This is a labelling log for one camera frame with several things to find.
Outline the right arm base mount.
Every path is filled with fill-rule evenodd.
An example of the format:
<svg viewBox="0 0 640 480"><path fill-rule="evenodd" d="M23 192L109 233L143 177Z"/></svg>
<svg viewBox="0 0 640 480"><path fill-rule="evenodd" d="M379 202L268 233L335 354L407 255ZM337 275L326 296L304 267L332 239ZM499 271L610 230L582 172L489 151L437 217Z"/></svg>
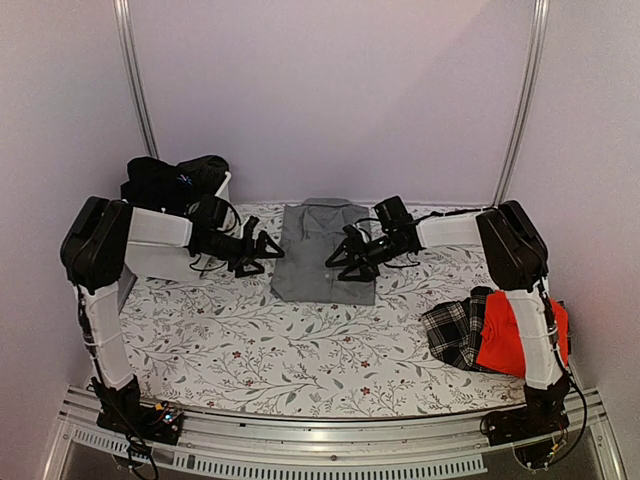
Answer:
<svg viewBox="0 0 640 480"><path fill-rule="evenodd" d="M496 410L483 416L480 432L491 446L513 444L547 435L546 439L512 448L517 462L528 470L547 469L566 445L569 419L563 406L549 415L527 406Z"/></svg>

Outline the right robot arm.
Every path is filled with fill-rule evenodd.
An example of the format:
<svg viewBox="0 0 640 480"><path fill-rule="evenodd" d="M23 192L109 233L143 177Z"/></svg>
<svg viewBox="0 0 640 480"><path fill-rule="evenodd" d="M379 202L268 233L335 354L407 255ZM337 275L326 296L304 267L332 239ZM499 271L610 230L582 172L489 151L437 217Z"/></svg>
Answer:
<svg viewBox="0 0 640 480"><path fill-rule="evenodd" d="M482 248L493 283L505 293L515 314L524 350L525 401L517 427L537 436L552 424L569 391L558 325L548 295L548 249L516 200L497 206L448 213L411 215L400 197L375 205L382 235L369 239L356 225L343 228L344 239L326 259L342 281L371 282L379 267L406 253L435 247Z"/></svg>

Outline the grey button-up shirt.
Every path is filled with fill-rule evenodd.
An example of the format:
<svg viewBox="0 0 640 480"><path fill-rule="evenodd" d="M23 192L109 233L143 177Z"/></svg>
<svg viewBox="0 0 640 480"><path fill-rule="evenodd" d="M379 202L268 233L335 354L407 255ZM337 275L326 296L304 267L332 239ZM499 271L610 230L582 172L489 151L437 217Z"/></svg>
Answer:
<svg viewBox="0 0 640 480"><path fill-rule="evenodd" d="M280 247L271 291L286 302L372 306L375 284L341 281L325 265L346 238L343 227L365 218L369 209L340 198L310 198L284 207Z"/></svg>

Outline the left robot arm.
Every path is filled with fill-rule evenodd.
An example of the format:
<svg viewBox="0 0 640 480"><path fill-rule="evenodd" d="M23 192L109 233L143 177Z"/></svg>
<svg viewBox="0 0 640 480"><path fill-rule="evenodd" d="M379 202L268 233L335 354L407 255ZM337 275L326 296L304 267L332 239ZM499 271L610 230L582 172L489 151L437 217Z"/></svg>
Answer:
<svg viewBox="0 0 640 480"><path fill-rule="evenodd" d="M258 230L255 216L227 227L227 205L222 197L205 195L185 213L174 214L91 196L62 242L60 259L75 290L95 392L128 434L141 433L149 415L140 405L139 382L122 337L118 296L123 271L173 281L176 267L194 269L209 257L241 278L263 272L264 260L284 255L266 231Z"/></svg>

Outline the black garment with logo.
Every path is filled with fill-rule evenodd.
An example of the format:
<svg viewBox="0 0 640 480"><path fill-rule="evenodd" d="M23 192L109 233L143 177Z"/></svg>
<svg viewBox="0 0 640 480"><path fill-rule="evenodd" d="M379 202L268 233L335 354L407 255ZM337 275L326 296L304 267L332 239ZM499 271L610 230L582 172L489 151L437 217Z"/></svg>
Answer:
<svg viewBox="0 0 640 480"><path fill-rule="evenodd" d="M195 181L179 166L144 156L130 160L126 169L120 194L134 206L183 215L199 199Z"/></svg>

